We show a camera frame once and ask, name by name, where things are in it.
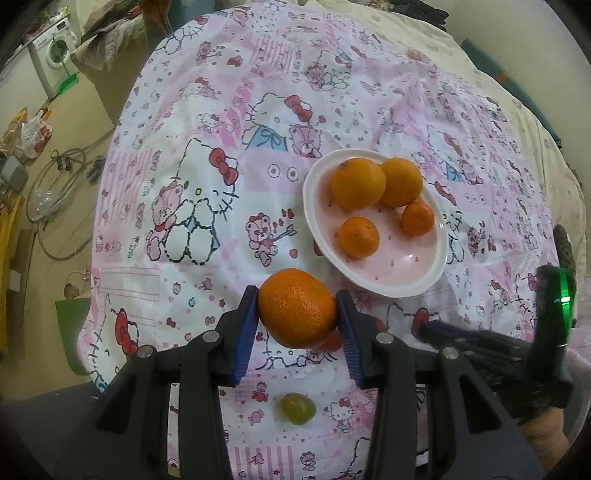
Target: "yellow shelf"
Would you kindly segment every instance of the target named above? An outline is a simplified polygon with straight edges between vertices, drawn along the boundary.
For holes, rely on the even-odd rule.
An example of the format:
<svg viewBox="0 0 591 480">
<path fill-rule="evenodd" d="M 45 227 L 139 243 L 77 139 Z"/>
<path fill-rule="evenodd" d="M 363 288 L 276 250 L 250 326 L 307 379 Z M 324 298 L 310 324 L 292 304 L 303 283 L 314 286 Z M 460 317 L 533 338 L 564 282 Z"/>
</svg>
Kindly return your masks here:
<svg viewBox="0 0 591 480">
<path fill-rule="evenodd" d="M 17 232 L 18 218 L 24 203 L 22 195 L 12 195 L 12 208 L 0 210 L 0 351 L 8 351 L 6 325 L 6 290 L 9 282 L 9 264 L 12 255 L 13 238 Z"/>
</svg>

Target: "wall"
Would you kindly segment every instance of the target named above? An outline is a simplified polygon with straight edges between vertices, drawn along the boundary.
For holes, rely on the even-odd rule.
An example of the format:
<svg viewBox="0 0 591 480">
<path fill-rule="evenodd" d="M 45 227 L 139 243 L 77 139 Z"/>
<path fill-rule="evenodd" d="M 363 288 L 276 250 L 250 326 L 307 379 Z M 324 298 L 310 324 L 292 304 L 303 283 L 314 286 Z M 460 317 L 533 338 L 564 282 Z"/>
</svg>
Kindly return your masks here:
<svg viewBox="0 0 591 480">
<path fill-rule="evenodd" d="M 46 100 L 47 94 L 39 81 L 29 50 L 23 48 L 0 73 L 0 135 L 23 107 L 29 107 L 31 117 Z"/>
<path fill-rule="evenodd" d="M 591 238 L 591 65 L 568 29 L 544 0 L 425 1 L 450 14 L 448 32 L 456 41 L 471 38 L 544 112 L 583 182 Z"/>
<path fill-rule="evenodd" d="M 89 15 L 99 7 L 102 7 L 108 0 L 60 0 L 62 2 L 76 4 L 76 11 L 80 27 L 84 30 L 84 24 L 88 20 Z"/>
</svg>

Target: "pink bedsheet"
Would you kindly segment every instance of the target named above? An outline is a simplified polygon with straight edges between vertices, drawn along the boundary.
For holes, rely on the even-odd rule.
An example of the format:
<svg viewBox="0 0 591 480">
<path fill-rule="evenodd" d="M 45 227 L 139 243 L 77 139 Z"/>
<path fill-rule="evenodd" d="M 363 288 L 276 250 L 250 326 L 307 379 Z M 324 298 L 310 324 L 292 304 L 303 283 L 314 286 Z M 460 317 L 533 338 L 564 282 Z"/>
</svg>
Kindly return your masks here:
<svg viewBox="0 0 591 480">
<path fill-rule="evenodd" d="M 101 390 L 138 346 L 185 345 L 247 285 L 287 267 L 351 289 L 359 310 L 413 345 L 417 316 L 531 340 L 536 268 L 557 263 L 548 208 L 495 100 L 428 54 L 275 0 L 198 18 L 160 44 L 130 93 L 98 199 L 78 351 Z M 315 248 L 303 181 L 346 147 L 412 159 L 435 194 L 450 254 L 423 295 L 374 296 Z M 277 416 L 291 391 L 318 408 L 303 427 Z M 342 351 L 291 351 L 259 326 L 247 376 L 220 390 L 235 477 L 355 478 L 375 400 L 349 379 Z"/>
</svg>

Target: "hand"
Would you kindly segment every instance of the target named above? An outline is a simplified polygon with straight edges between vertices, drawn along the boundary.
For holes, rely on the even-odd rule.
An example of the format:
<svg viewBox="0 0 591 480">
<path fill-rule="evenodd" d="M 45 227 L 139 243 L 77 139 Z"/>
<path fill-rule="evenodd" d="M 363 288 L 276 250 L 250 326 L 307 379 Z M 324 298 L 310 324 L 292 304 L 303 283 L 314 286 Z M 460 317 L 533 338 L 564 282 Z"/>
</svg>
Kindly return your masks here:
<svg viewBox="0 0 591 480">
<path fill-rule="evenodd" d="M 555 407 L 521 426 L 521 433 L 530 443 L 545 473 L 552 470 L 569 449 L 563 428 L 564 411 Z"/>
</svg>

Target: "floor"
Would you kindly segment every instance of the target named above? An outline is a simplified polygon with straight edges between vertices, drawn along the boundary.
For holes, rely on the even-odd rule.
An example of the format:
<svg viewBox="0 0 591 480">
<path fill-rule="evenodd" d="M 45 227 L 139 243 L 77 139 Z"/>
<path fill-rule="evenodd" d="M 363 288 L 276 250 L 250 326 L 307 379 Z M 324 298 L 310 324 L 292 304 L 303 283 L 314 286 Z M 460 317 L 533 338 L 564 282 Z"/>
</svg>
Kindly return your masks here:
<svg viewBox="0 0 591 480">
<path fill-rule="evenodd" d="M 39 172 L 50 161 L 53 150 L 63 152 L 85 147 L 112 128 L 92 83 L 82 75 L 80 82 L 55 99 L 49 108 L 53 111 L 48 120 L 53 136 L 40 157 L 27 168 L 29 180 L 23 192 L 25 198 Z M 106 155 L 110 140 L 109 135 L 93 146 L 87 153 L 88 159 Z M 57 170 L 51 169 L 42 186 L 47 188 L 56 174 Z M 99 183 L 91 186 L 83 173 L 68 207 L 43 231 L 44 245 L 54 256 L 67 255 L 92 236 Z M 23 209 L 19 228 L 30 227 Z M 90 284 L 75 272 L 90 268 L 91 244 L 73 258 L 58 262 L 46 256 L 35 239 L 25 293 L 22 338 L 11 343 L 8 355 L 0 364 L 0 392 L 4 399 L 28 398 L 87 381 L 87 377 L 74 375 L 66 362 L 54 302 L 64 298 L 64 286 L 68 281 L 79 288 L 82 296 L 90 294 Z"/>
</svg>

